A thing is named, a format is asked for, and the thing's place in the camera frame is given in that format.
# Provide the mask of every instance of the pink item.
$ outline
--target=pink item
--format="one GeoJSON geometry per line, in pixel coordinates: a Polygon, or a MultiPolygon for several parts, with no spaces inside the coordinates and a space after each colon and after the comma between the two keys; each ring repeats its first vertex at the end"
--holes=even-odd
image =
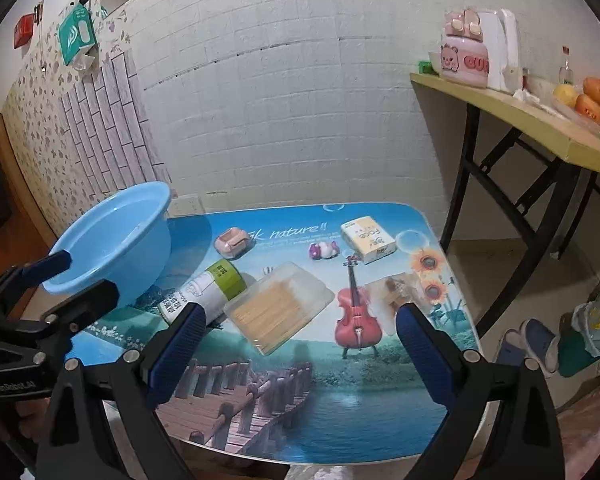
{"type": "Polygon", "coordinates": [[[445,43],[440,51],[441,77],[457,83],[485,88],[489,76],[489,54],[482,42],[480,17],[473,9],[449,12],[445,43]]]}
{"type": "Polygon", "coordinates": [[[225,258],[236,258],[246,249],[251,237],[244,229],[230,227],[214,242],[214,247],[225,258]]]}
{"type": "Polygon", "coordinates": [[[340,248],[335,241],[330,244],[327,242],[318,242],[309,246],[309,257],[312,260],[320,260],[321,258],[328,260],[329,258],[338,256],[338,254],[340,254],[340,248]]]}

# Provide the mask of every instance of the red fire alarm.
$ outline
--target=red fire alarm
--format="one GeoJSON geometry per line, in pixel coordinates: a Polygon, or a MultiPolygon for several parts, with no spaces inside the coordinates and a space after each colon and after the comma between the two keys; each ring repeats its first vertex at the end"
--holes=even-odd
{"type": "Polygon", "coordinates": [[[13,31],[13,47],[20,48],[29,43],[33,36],[33,17],[34,13],[25,14],[18,20],[15,30],[13,31]]]}

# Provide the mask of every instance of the wooden shelf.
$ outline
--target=wooden shelf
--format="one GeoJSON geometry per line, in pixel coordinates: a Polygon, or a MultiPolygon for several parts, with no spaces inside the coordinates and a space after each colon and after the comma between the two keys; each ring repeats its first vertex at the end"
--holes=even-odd
{"type": "Polygon", "coordinates": [[[586,129],[508,94],[411,73],[411,81],[451,95],[515,126],[563,161],[600,173],[600,139],[586,129]]]}

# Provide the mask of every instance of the blue plastic basin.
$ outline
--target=blue plastic basin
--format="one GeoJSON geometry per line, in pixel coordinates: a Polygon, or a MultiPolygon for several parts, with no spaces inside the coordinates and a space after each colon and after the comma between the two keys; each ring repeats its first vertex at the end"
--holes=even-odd
{"type": "Polygon", "coordinates": [[[171,190],[163,182],[124,189],[89,209],[51,249],[71,254],[71,267],[43,283],[50,294],[75,294],[105,278],[118,286],[118,306],[133,303],[158,278],[171,235],[165,211],[171,190]]]}

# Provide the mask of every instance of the electrical outlet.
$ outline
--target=electrical outlet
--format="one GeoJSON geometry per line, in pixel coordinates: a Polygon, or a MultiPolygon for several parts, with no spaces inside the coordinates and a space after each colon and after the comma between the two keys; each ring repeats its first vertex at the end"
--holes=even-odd
{"type": "Polygon", "coordinates": [[[183,195],[171,200],[167,214],[169,218],[178,216],[202,215],[205,208],[202,207],[200,197],[196,194],[183,195]]]}

